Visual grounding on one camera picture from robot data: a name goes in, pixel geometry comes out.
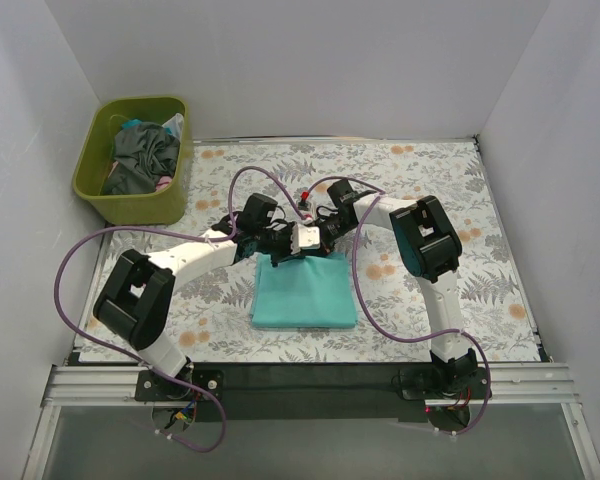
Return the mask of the teal t shirt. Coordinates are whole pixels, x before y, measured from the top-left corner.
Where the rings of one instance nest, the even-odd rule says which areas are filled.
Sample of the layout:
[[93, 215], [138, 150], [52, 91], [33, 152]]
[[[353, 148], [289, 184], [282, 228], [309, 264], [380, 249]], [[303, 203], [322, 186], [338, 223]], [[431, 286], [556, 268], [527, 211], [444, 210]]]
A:
[[346, 256], [308, 256], [274, 266], [268, 255], [259, 255], [250, 316], [260, 329], [354, 328], [358, 313]]

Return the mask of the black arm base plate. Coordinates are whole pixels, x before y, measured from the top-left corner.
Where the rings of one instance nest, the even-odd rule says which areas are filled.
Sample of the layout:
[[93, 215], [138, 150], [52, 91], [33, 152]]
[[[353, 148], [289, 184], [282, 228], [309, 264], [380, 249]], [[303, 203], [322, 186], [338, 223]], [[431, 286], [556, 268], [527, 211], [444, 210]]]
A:
[[218, 420], [221, 405], [231, 420], [425, 423], [427, 402], [441, 402], [452, 405], [466, 423], [469, 402], [490, 394], [484, 369], [447, 381], [430, 363], [199, 363], [182, 378], [203, 395], [144, 370], [134, 398], [172, 408], [198, 398], [201, 422]]

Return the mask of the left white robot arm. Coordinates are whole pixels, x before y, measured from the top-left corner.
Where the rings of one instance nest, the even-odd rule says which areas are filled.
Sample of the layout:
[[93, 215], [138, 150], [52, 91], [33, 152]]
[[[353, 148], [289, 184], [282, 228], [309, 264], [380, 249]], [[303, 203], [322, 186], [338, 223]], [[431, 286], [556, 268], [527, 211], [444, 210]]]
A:
[[255, 253], [275, 262], [293, 258], [319, 235], [301, 222], [276, 221], [277, 202], [251, 195], [243, 210], [211, 226], [200, 242], [142, 254], [127, 250], [118, 258], [93, 314], [125, 340], [145, 364], [161, 371], [158, 387], [173, 400], [185, 398], [193, 377], [190, 360], [165, 332], [173, 293], [216, 269], [232, 266]]

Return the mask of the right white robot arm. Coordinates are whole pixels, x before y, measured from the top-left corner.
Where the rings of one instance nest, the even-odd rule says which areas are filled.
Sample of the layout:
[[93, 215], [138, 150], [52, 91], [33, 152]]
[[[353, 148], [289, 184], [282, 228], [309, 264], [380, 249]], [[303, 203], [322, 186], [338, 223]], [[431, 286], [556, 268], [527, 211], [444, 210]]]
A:
[[357, 276], [357, 246], [352, 252], [352, 276], [359, 304], [372, 326], [381, 335], [399, 343], [428, 341], [432, 374], [429, 388], [444, 397], [471, 391], [477, 378], [475, 339], [464, 331], [464, 319], [457, 293], [457, 271], [462, 255], [461, 241], [440, 201], [434, 196], [402, 200], [374, 188], [357, 192], [351, 181], [337, 177], [327, 189], [336, 211], [319, 217], [322, 245], [328, 249], [352, 231], [358, 242], [366, 224], [394, 234], [404, 267], [417, 280], [425, 301], [430, 333], [417, 338], [401, 338], [381, 327], [368, 310]]

